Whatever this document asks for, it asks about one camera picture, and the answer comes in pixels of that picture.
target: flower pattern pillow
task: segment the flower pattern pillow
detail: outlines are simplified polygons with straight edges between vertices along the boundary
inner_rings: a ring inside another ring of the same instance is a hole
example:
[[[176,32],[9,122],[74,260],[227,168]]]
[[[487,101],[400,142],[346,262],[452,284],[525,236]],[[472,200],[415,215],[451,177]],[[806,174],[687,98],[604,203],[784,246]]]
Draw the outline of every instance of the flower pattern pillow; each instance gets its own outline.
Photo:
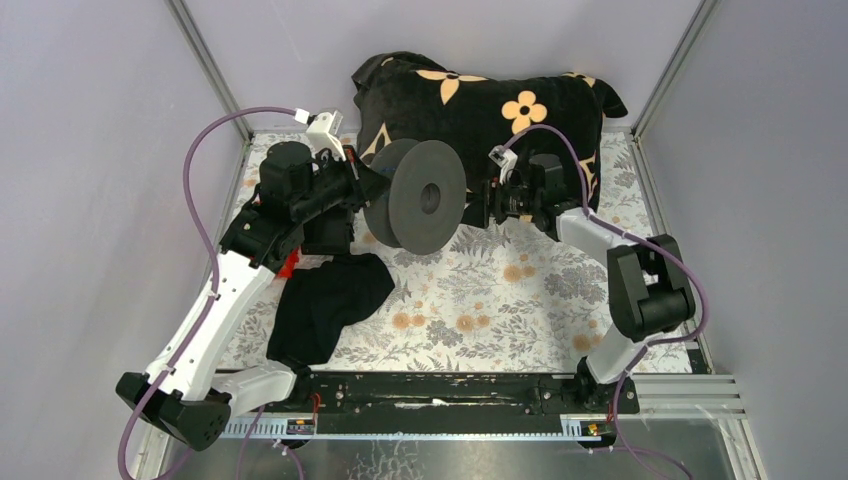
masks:
[[[362,119],[357,150],[365,163],[393,140],[441,140],[459,154],[468,189],[476,193],[496,176],[497,167],[488,157],[492,147],[530,125],[545,123],[562,130],[574,145],[590,187],[589,206],[597,210],[603,119],[627,115],[618,94],[602,80],[566,73],[500,81],[459,74],[410,52],[371,57],[352,78]],[[579,174],[554,135],[533,131],[514,148],[521,158],[558,155],[565,162],[569,189],[579,196]]]

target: orange flower print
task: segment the orange flower print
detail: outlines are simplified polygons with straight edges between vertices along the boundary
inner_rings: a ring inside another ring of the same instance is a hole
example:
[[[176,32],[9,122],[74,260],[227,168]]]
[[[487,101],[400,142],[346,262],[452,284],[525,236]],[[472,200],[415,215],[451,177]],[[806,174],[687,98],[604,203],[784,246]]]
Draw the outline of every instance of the orange flower print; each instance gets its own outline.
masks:
[[[504,279],[509,283],[521,280],[521,269],[515,265],[508,265],[504,268]]]
[[[488,80],[485,77],[459,75],[454,72],[434,72],[432,70],[416,70],[416,72],[427,80],[442,82],[439,89],[442,95],[442,105],[447,105],[453,94],[459,90],[459,82],[482,82]]]
[[[579,352],[587,352],[592,348],[592,343],[589,341],[589,337],[582,333],[580,335],[575,335],[571,343]]]
[[[398,330],[403,330],[409,327],[409,315],[405,313],[396,313],[394,318],[392,318],[392,325],[394,325]]]
[[[470,332],[474,329],[474,318],[471,315],[460,315],[456,319],[456,328],[460,332]]]
[[[539,123],[548,116],[548,109],[541,103],[536,103],[536,94],[524,90],[518,94],[518,101],[508,101],[501,108],[501,115],[512,120],[512,133],[518,133],[529,127],[531,123]]]

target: floral mat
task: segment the floral mat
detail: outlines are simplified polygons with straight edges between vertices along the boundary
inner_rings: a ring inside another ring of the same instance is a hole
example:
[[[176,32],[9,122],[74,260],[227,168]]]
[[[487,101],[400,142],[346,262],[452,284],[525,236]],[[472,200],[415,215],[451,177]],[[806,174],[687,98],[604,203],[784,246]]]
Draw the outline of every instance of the floral mat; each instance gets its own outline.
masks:
[[[257,134],[233,215],[259,181],[259,164],[274,143],[306,142],[303,134]],[[342,136],[352,143],[353,135]],[[627,139],[604,133],[599,214],[642,235],[651,227]],[[316,370],[573,372],[612,324],[606,270],[532,224],[508,220],[488,230],[460,226],[439,252],[419,257],[376,241],[361,212],[354,254],[386,264],[396,288],[367,320],[346,327],[329,363]],[[305,257],[312,268],[328,257]],[[250,308],[219,368],[265,361],[285,280],[277,279]],[[654,347],[641,372],[690,372],[680,344]]]

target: white bracket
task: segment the white bracket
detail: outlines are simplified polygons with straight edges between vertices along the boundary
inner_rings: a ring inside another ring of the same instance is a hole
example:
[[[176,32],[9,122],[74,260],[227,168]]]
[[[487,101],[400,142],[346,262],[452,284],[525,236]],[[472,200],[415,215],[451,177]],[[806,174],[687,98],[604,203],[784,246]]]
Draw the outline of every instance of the white bracket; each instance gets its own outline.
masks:
[[[342,114],[338,110],[321,112],[315,116],[315,120],[306,128],[306,138],[309,139],[309,143],[315,148],[316,152],[329,148],[333,152],[333,157],[344,160],[342,142],[336,138],[341,123]]]
[[[557,217],[557,238],[562,243],[580,249],[601,265],[607,266],[607,250],[634,242],[621,238],[586,218],[581,208],[566,210]]]
[[[168,394],[174,390],[180,391],[183,394],[182,399],[187,401],[206,398],[212,385],[215,368],[247,313],[247,309],[256,303],[259,294],[274,279],[273,272],[265,267],[251,267],[250,259],[233,251],[218,254],[218,266],[220,282],[217,299],[197,335],[159,387]],[[211,288],[210,279],[177,333],[159,356],[147,366],[145,371],[150,378],[156,378],[159,372],[168,369],[168,361],[197,321],[203,305],[209,298]]]
[[[285,400],[294,388],[297,376],[280,362],[248,368],[228,375],[216,375],[212,387],[229,393],[231,416],[243,415],[270,402]]]

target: aluminum frame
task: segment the aluminum frame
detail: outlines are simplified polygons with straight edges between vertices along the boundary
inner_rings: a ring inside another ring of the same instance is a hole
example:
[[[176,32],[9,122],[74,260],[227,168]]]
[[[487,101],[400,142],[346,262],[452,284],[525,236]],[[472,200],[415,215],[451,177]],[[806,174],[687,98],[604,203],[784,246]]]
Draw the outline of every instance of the aluminum frame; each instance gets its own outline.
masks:
[[[197,24],[194,22],[194,17],[192,17],[188,6],[183,0],[165,0],[165,4],[174,16],[177,26],[183,33],[183,37],[189,48],[191,48],[192,53],[194,53],[197,63],[203,70],[204,75],[206,75],[206,79],[209,80],[209,86],[212,87],[212,91],[215,92],[215,96],[218,97],[218,101],[221,102],[224,111],[233,113],[240,110],[238,102],[236,102],[233,96],[233,92],[224,80],[224,74],[221,73],[221,69],[218,68],[215,58],[212,57],[212,52],[209,51],[206,41],[203,40],[203,36],[200,34],[200,30],[197,28]],[[253,131],[244,117],[233,120],[233,125],[244,142],[248,142],[253,136]]]
[[[206,46],[194,23],[188,7],[182,0],[165,0],[180,30],[183,32],[186,42],[198,59],[201,67],[209,79],[210,86],[215,91],[224,109],[234,112],[239,109],[238,103],[232,95],[224,80],[224,76]],[[656,185],[650,170],[648,155],[641,145],[641,137],[652,125],[656,112],[664,100],[666,93],[674,85],[680,71],[685,67],[687,57],[693,49],[697,39],[703,34],[709,20],[713,17],[721,0],[702,0],[685,33],[681,37],[672,58],[669,60],[665,71],[655,87],[648,104],[639,115],[632,129],[628,129],[628,143],[631,146],[636,173],[645,198],[648,216],[655,233],[670,233],[670,227],[665,221],[662,202],[656,192]],[[247,141],[251,135],[248,124],[243,119],[236,121],[236,129],[239,135]],[[605,131],[622,131],[621,127],[607,128]],[[241,180],[246,153],[240,159],[239,168],[236,169],[230,200],[224,219],[228,219],[232,209],[237,186]],[[684,326],[691,332],[695,323]],[[709,347],[703,339],[699,339],[701,348],[709,371],[714,371]],[[738,479],[765,479],[765,470],[759,452],[753,443],[750,425],[745,415],[736,383],[730,375],[634,375],[636,389],[642,412],[638,415],[622,415],[622,418],[644,418],[644,419],[713,419],[717,428],[723,433],[728,455],[731,457],[734,472]],[[243,422],[244,418],[232,419],[232,422]],[[594,420],[598,416],[564,416],[568,420]],[[139,479],[147,479],[162,473],[167,452],[174,440],[146,423],[142,423],[144,436],[141,449],[135,457],[131,471]]]

